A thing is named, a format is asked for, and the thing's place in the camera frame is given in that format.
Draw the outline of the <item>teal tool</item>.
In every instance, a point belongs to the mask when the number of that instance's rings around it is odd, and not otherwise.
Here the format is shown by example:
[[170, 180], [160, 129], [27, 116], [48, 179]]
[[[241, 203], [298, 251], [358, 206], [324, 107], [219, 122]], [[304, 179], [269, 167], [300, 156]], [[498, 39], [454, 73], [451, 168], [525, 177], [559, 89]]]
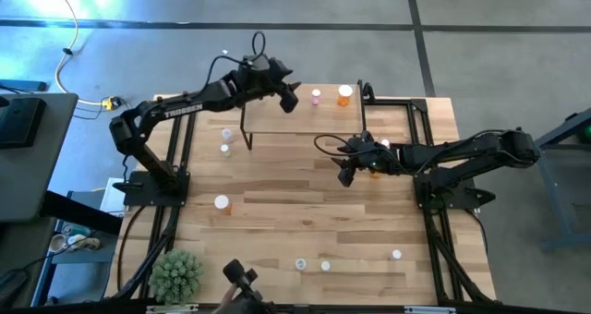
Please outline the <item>teal tool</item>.
[[77, 224], [65, 224], [61, 233], [65, 236], [90, 236], [91, 229]]

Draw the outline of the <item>dark flat bar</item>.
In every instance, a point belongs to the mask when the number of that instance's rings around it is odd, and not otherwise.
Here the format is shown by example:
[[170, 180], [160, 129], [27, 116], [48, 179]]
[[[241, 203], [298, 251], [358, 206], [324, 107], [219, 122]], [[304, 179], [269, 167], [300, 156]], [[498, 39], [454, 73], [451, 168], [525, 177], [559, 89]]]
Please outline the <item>dark flat bar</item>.
[[0, 89], [15, 93], [44, 92], [47, 91], [48, 84], [43, 81], [34, 80], [0, 79]]

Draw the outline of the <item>white box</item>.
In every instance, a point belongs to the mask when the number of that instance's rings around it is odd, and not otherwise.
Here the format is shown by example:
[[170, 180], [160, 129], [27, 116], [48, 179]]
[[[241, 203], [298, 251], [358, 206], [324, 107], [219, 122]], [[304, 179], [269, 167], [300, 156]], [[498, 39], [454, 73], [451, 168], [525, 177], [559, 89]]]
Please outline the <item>white box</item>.
[[115, 188], [115, 183], [121, 183], [123, 181], [122, 178], [113, 178], [110, 177], [107, 180], [107, 184], [105, 190], [103, 192], [103, 199], [101, 202], [100, 210], [116, 215], [116, 216], [123, 216], [127, 211], [127, 206], [124, 204], [126, 194]]

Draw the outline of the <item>black desk beam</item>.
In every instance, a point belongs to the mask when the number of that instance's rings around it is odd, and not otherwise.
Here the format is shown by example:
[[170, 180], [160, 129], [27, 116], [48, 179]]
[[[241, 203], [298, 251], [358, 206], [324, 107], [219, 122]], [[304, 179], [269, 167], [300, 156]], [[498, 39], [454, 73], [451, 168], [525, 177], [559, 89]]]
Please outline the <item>black desk beam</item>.
[[112, 235], [118, 235], [122, 220], [53, 191], [46, 191], [39, 211], [40, 217], [54, 217]]

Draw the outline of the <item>black handheld device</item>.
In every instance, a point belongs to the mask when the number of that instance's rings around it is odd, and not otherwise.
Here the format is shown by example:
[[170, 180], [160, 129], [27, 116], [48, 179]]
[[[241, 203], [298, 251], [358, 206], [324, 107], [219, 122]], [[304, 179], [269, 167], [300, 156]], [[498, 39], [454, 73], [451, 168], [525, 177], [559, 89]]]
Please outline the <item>black handheld device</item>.
[[223, 274], [231, 284], [237, 286], [238, 295], [222, 307], [219, 314], [278, 314], [273, 302], [266, 302], [252, 284], [258, 279], [254, 269], [246, 270], [242, 263], [231, 260]]

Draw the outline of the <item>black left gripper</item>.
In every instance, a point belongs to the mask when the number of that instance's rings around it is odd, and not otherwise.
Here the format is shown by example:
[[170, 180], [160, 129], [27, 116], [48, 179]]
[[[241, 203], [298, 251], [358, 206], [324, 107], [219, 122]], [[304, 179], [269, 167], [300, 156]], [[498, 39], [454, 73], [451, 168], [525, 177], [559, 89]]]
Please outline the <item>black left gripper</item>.
[[[245, 55], [243, 64], [237, 70], [237, 87], [241, 91], [258, 91], [261, 93], [277, 93], [280, 89], [281, 79], [293, 73], [281, 60], [276, 57], [268, 57], [263, 54]], [[280, 106], [285, 113], [292, 113], [299, 100], [296, 89], [299, 82], [283, 83], [279, 92], [281, 96]]]

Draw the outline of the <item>blue grey cart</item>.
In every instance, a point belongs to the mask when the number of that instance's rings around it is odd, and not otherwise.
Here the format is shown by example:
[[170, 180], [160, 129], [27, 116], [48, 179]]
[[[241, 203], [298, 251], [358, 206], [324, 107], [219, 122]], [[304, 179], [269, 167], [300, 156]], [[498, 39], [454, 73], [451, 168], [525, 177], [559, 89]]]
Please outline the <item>blue grey cart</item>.
[[64, 305], [100, 300], [106, 290], [117, 236], [97, 232], [100, 247], [66, 252], [41, 261], [31, 305]]

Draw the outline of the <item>grey desk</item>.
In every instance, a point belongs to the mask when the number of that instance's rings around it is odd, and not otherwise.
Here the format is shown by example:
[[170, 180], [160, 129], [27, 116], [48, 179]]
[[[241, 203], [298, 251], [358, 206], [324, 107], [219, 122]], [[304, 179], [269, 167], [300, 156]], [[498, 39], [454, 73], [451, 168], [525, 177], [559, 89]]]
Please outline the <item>grey desk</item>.
[[33, 144], [0, 150], [0, 223], [36, 218], [77, 106], [75, 93], [39, 93], [45, 102]]

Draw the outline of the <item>wooden shelf with black legs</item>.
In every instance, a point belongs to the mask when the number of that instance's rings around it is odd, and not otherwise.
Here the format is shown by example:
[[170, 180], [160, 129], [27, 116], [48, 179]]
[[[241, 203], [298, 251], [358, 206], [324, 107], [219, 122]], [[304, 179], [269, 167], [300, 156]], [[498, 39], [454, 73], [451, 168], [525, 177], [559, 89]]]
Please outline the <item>wooden shelf with black legs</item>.
[[[354, 93], [347, 106], [337, 104], [338, 88], [350, 85]], [[321, 91], [320, 103], [312, 104], [312, 91]], [[357, 134], [364, 129], [361, 89], [358, 84], [301, 84], [295, 91], [299, 100], [292, 113], [280, 107], [277, 95], [255, 100], [241, 112], [240, 130], [248, 147], [255, 134]]]

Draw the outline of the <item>person's hand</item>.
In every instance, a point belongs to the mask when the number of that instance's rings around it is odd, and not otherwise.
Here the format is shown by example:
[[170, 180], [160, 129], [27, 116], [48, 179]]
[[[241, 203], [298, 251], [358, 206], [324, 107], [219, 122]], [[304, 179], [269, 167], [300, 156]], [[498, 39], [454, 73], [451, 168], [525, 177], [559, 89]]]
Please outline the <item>person's hand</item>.
[[233, 299], [238, 291], [238, 286], [232, 284], [229, 289], [225, 292], [219, 306], [215, 309], [212, 314], [235, 314], [235, 304]]

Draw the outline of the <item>black box on left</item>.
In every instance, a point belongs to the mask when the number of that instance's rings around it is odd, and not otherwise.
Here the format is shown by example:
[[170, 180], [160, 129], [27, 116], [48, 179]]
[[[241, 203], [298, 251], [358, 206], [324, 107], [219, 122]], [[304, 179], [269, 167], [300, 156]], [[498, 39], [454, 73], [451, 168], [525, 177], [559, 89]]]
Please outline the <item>black box on left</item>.
[[40, 98], [0, 96], [0, 150], [32, 147], [45, 107]]

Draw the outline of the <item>white metal bracket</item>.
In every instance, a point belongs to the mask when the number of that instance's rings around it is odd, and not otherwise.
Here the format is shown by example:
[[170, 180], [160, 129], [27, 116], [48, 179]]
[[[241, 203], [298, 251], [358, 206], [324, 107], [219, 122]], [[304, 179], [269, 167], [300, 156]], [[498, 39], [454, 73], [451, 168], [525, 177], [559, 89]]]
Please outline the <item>white metal bracket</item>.
[[457, 314], [457, 311], [446, 307], [405, 306], [404, 314]]
[[145, 314], [197, 314], [197, 304], [147, 306]]

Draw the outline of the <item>green artificial plant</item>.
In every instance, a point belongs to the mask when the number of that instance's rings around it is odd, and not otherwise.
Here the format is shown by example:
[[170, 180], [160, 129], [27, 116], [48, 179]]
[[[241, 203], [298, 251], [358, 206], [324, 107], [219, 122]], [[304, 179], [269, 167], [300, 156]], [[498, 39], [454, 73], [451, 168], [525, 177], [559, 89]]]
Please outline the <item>green artificial plant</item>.
[[158, 302], [186, 304], [199, 291], [202, 274], [202, 264], [195, 254], [173, 249], [152, 266], [149, 287]]

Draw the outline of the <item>blue grey table frame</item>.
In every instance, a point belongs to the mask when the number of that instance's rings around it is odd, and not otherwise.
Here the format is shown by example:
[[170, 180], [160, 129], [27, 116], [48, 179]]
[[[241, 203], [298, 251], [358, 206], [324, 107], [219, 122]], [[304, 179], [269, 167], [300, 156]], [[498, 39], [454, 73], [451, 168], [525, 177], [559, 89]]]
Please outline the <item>blue grey table frame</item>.
[[572, 115], [534, 140], [540, 153], [539, 173], [547, 191], [559, 234], [540, 249], [591, 247], [591, 107]]

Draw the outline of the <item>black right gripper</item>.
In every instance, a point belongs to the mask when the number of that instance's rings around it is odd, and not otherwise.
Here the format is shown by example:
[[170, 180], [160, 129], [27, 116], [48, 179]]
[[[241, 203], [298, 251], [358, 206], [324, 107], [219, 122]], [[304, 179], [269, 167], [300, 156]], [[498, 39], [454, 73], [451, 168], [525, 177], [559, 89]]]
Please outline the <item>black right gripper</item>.
[[350, 138], [344, 145], [344, 153], [347, 159], [332, 158], [340, 167], [337, 178], [344, 187], [351, 186], [356, 169], [382, 174], [401, 173], [400, 162], [392, 150], [374, 141], [368, 130], [363, 130], [360, 138]]

